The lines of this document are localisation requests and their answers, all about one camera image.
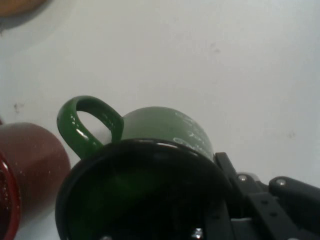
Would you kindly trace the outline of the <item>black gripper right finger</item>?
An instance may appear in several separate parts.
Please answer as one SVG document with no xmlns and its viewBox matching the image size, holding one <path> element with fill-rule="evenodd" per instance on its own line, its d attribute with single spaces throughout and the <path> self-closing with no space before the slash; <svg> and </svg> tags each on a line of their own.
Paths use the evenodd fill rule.
<svg viewBox="0 0 320 240">
<path fill-rule="evenodd" d="M 236 240 L 320 238 L 319 188 L 284 176 L 263 184 L 247 173 L 237 173 L 225 152 L 216 153 L 215 163 L 232 186 L 236 216 L 230 226 Z"/>
</svg>

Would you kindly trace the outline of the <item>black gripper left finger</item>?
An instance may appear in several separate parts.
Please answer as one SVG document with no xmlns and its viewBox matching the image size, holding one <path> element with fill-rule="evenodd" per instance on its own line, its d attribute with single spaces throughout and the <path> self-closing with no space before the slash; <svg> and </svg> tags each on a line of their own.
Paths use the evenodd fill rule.
<svg viewBox="0 0 320 240">
<path fill-rule="evenodd" d="M 117 221 L 100 234 L 101 240 L 231 240 L 229 220 L 210 214 L 168 215 Z"/>
</svg>

